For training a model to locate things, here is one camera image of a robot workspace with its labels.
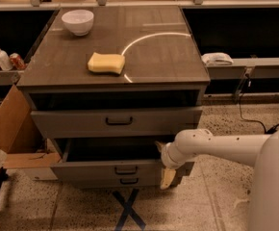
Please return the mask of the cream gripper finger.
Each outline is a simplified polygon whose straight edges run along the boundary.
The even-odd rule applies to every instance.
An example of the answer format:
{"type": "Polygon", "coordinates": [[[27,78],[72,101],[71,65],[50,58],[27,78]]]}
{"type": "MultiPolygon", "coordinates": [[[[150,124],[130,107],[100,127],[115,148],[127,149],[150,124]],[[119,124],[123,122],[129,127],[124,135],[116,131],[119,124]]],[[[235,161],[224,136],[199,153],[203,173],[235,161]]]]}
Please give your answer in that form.
{"type": "Polygon", "coordinates": [[[171,183],[173,182],[175,175],[176,175],[175,169],[164,167],[162,169],[160,189],[161,190],[168,189],[171,183]]]}
{"type": "Polygon", "coordinates": [[[163,149],[165,148],[165,144],[160,141],[155,141],[155,145],[157,146],[159,152],[162,152],[163,149]]]}

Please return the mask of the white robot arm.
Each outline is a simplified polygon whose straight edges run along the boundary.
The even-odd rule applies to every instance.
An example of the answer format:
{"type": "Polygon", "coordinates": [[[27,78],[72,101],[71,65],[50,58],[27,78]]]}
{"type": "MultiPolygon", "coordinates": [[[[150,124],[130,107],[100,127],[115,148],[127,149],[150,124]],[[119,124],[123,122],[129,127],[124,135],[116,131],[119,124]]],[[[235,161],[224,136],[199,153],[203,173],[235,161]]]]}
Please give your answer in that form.
{"type": "Polygon", "coordinates": [[[161,188],[177,168],[198,155],[212,155],[254,168],[248,231],[279,231],[279,131],[263,135],[215,136],[207,129],[182,130],[174,141],[156,143],[161,152],[161,188]]]}

